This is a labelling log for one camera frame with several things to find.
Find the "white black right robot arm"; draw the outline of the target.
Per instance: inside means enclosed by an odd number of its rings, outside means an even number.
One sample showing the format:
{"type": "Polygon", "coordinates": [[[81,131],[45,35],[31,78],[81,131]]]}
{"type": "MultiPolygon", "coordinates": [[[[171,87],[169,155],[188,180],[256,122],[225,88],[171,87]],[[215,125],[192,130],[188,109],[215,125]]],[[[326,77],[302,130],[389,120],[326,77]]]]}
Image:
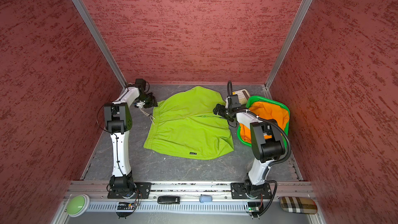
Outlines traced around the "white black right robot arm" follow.
{"type": "Polygon", "coordinates": [[[291,146],[284,130],[274,119],[264,119],[249,109],[231,109],[217,104],[213,113],[228,121],[236,120],[250,129],[251,149],[255,157],[248,179],[243,184],[246,197],[256,199],[267,195],[271,167],[290,158],[291,146]]]}

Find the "lime green shorts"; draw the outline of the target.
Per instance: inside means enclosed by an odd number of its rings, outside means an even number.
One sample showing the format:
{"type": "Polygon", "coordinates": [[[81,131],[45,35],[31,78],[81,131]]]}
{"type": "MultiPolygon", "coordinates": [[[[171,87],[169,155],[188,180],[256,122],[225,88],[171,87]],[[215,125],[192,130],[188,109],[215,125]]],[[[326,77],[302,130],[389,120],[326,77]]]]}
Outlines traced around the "lime green shorts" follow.
{"type": "Polygon", "coordinates": [[[212,160],[234,151],[226,119],[215,115],[225,105],[219,92],[204,87],[172,95],[153,109],[144,148],[187,159],[212,160]]]}

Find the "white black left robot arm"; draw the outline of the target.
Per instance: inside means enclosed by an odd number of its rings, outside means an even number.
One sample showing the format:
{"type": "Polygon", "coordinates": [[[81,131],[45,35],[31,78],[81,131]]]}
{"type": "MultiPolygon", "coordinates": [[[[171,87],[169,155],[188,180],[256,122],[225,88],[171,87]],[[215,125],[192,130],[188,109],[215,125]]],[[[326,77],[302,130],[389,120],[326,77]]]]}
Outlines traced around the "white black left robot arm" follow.
{"type": "Polygon", "coordinates": [[[144,111],[158,105],[149,88],[144,79],[137,79],[125,87],[117,100],[103,106],[104,131],[110,134],[113,147],[113,171],[108,184],[111,198],[131,199],[139,194],[129,161],[129,134],[133,124],[130,107],[139,109],[154,122],[153,115],[144,111]]]}

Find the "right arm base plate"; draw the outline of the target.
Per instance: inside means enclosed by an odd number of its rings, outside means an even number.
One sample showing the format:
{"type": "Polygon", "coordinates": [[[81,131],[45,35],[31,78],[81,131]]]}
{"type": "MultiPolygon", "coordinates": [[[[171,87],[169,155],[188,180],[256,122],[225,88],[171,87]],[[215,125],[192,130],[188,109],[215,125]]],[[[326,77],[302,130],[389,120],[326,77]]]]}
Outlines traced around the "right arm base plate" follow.
{"type": "Polygon", "coordinates": [[[271,188],[268,183],[262,185],[252,185],[250,181],[244,183],[231,183],[232,199],[270,199],[272,196],[271,188]]]}

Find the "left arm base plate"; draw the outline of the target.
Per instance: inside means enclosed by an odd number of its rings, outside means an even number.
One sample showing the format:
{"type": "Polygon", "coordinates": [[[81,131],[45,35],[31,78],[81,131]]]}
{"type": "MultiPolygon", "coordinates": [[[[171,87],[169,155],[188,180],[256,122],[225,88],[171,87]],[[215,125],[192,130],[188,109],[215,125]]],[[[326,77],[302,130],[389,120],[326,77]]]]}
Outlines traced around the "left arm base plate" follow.
{"type": "Polygon", "coordinates": [[[108,188],[108,199],[122,199],[122,200],[134,200],[137,197],[140,199],[148,199],[149,194],[151,191],[151,186],[152,183],[150,182],[141,182],[141,183],[135,183],[136,184],[136,189],[133,191],[132,196],[130,198],[127,198],[125,196],[125,193],[122,191],[113,191],[108,188]]]}

